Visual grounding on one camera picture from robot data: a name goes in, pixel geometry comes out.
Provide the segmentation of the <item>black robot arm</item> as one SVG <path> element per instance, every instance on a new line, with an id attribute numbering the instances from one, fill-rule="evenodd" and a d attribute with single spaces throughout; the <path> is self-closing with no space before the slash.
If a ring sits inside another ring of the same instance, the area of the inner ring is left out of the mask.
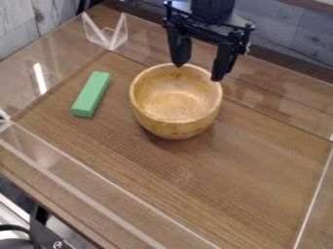
<path id="1" fill-rule="evenodd" d="M 166 0 L 163 27 L 171 62 L 182 67 L 191 58 L 192 41 L 216 46 L 211 80 L 231 72 L 238 55 L 250 47 L 254 24 L 234 13 L 235 0 Z"/>

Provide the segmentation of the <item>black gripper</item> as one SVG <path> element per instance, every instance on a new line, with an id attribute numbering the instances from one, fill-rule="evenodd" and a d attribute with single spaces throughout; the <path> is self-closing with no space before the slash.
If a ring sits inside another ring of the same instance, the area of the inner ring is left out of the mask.
<path id="1" fill-rule="evenodd" d="M 166 0 L 164 28 L 171 62 L 180 67 L 191 57 L 191 37 L 218 43 L 228 37 L 227 28 L 247 44 L 254 24 L 234 13 L 235 0 Z M 211 80 L 218 82 L 230 72 L 236 57 L 236 46 L 223 41 L 216 48 Z"/>

